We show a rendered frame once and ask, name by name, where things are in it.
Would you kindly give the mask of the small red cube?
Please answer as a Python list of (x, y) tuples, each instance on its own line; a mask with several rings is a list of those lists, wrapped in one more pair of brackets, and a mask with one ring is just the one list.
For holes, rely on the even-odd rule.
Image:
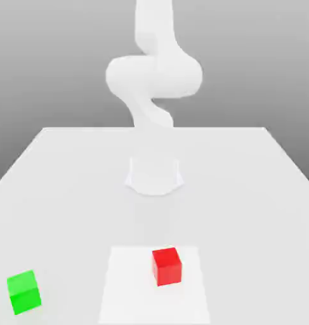
[(181, 282), (182, 262), (176, 248), (153, 250), (152, 272), (157, 286)]

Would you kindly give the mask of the small green cube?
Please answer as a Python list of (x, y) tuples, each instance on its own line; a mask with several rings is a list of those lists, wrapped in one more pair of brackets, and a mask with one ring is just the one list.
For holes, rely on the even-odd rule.
[(15, 315), (42, 305), (41, 295), (33, 270), (8, 277), (7, 287)]

